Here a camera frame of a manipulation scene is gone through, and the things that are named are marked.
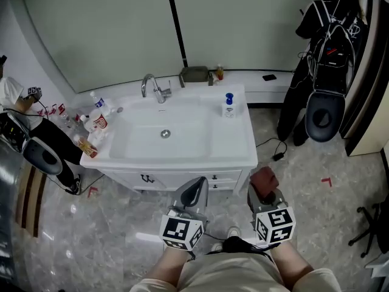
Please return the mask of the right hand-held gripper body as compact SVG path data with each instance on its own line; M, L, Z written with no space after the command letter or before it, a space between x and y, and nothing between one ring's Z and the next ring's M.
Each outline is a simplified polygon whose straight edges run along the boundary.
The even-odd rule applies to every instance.
M296 219L293 208L287 204L253 207L252 215L257 245L274 245L292 238Z

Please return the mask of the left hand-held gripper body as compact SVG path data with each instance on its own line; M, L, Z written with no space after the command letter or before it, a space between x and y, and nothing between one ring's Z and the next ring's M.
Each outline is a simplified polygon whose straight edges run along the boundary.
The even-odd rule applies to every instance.
M162 216L159 237L171 248L192 251L208 224L206 207L169 207Z

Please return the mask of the dark red cloth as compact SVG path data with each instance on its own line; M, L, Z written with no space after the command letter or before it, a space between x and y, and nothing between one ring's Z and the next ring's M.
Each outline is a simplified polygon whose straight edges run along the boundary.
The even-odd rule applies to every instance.
M274 171L268 167L262 167L250 177L250 183L261 198L266 198L278 186L279 182Z

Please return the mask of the blue-capped soap bottle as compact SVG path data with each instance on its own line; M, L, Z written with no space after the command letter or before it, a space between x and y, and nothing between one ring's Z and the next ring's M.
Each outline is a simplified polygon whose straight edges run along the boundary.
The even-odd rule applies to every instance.
M222 116L226 119L234 119L236 117L236 105L233 102L233 93L228 92L225 95L225 101L222 103Z

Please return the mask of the olive shoulder bag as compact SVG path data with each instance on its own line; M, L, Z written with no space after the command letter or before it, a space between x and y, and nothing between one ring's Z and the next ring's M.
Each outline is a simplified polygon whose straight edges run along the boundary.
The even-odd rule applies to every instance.
M179 82L182 88L186 83L207 83L213 86L213 77L206 66L184 67L179 74Z

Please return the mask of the person's left forearm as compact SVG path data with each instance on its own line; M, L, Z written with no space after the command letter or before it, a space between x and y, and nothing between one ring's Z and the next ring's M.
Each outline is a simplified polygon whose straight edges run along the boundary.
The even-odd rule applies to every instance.
M150 292L181 292L185 286L182 270L190 255L187 251L167 247L143 280Z

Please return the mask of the person's right forearm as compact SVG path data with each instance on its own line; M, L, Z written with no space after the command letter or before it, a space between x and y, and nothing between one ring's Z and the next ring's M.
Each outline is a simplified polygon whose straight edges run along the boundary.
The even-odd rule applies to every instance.
M314 270L291 242L283 242L270 252L285 287L290 291L302 277Z

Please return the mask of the amber tea bottle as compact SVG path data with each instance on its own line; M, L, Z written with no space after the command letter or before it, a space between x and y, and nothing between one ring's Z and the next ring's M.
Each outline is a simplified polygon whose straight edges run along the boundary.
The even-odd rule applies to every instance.
M94 158L97 156L98 150L95 146L93 146L84 136L80 136L79 134L75 134L73 140L76 146L82 150L90 158Z

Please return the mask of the clear red-label bottle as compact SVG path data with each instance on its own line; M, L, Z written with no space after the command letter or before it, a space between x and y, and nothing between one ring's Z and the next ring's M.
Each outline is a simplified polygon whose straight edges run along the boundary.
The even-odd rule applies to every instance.
M95 131L95 125L89 116L81 115L80 120L82 121L83 126L88 133L93 133Z

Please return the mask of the blue-label water bottle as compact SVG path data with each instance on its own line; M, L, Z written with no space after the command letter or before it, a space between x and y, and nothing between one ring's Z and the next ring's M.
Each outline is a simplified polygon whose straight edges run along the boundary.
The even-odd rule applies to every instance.
M109 106L101 97L96 96L95 91L91 91L89 95L92 97L94 105L104 116L110 115L111 110Z

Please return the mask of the person's beige shirt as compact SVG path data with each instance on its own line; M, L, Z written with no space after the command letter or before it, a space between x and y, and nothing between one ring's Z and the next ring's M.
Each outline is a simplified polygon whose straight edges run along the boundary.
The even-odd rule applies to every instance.
M288 290L268 257L259 254L218 253L187 262L177 287L143 279L130 292L341 292L331 270L316 269Z

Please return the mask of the black office chair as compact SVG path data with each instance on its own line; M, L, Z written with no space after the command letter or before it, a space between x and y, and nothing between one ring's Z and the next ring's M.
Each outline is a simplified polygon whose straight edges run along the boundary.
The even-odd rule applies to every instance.
M364 214L369 227L363 233L348 242L348 246L352 246L365 236L369 236L367 248L365 252L361 253L361 258L368 255L374 237L377 238L377 244L381 253L386 254L389 252L389 194L383 202L373 204L372 208L374 209L373 216L370 215L365 207L357 208L357 213Z

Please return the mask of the chrome faucet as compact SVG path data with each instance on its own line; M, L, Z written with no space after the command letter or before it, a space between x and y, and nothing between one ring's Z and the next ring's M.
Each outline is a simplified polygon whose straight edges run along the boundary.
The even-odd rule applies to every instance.
M171 88L161 89L161 87L158 85L156 78L153 74L147 74L146 76L144 76L144 78L142 80L142 84L141 84L142 97L143 98L146 97L146 85L149 81L151 81L153 84L153 92L156 96L158 103L165 103L166 98L169 97L170 95L172 95Z

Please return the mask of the leaning cream and black boards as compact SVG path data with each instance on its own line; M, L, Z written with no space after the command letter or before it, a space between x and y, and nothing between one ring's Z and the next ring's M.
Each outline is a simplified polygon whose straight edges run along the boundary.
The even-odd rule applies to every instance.
M377 153L389 141L389 2L367 0L366 16L365 48L340 129L348 156Z

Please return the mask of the brown striped wooden board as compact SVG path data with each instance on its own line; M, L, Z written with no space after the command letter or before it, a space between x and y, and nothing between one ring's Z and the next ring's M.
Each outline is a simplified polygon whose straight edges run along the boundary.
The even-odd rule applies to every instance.
M41 203L47 175L30 163L26 163L19 181L15 221L32 237L39 234Z

